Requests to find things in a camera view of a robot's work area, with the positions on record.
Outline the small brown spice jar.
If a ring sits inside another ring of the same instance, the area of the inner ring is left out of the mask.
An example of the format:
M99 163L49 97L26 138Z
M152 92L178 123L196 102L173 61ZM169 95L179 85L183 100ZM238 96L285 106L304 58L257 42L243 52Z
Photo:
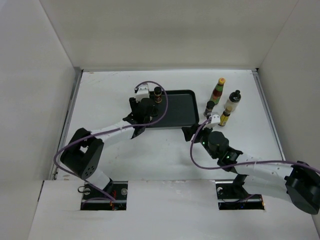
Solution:
M159 104L162 102L162 88L157 86L153 90L153 95L154 95L154 101L156 104Z

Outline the small dark spice jar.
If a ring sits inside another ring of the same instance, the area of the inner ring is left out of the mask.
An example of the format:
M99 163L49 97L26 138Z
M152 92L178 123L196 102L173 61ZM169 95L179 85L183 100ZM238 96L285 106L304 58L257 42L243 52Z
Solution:
M209 100L206 103L206 107L205 107L205 110L203 112L204 117L207 118L212 113L214 107L215 107L215 103L212 100Z

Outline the tall green sauce bottle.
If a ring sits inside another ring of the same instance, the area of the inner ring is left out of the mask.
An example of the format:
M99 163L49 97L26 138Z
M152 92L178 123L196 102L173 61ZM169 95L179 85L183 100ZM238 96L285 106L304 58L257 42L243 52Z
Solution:
M213 101L215 105L217 105L220 102L225 83L226 83L225 78L223 77L219 78L215 88L212 91L210 100Z

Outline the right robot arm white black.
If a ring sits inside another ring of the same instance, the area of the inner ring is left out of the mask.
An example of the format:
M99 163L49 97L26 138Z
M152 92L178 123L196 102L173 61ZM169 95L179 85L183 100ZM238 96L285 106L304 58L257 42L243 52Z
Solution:
M266 195L292 203L299 210L317 215L320 211L320 171L303 161L258 160L232 148L220 131L195 124L182 127L184 138L199 143L217 161L215 170L236 175L232 192L238 198Z

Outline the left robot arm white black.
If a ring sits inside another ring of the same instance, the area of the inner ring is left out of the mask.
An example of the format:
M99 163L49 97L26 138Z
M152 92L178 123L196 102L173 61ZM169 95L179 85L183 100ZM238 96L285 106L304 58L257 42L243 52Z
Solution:
M60 156L60 162L76 177L91 184L96 195L103 200L113 198L113 181L98 168L103 150L121 141L138 137L151 123L152 118L158 115L158 107L151 98L136 102L136 99L131 97L129 103L131 113L120 122L101 130L107 134L97 136L98 131L82 127L71 138L71 146Z

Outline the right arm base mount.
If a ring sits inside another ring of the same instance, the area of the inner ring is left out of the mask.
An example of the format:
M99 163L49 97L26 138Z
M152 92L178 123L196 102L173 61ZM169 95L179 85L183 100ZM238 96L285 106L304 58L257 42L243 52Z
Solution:
M244 189L245 176L234 180L215 182L218 209L221 211L264 210L264 201L259 194L249 194Z

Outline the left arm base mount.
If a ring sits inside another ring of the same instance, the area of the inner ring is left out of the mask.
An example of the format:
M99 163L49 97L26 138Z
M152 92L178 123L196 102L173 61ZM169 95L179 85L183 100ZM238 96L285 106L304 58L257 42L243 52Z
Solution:
M114 181L107 193L114 199L112 201L100 190L89 183L78 187L81 194L81 211L125 211L127 209L129 183L127 181Z

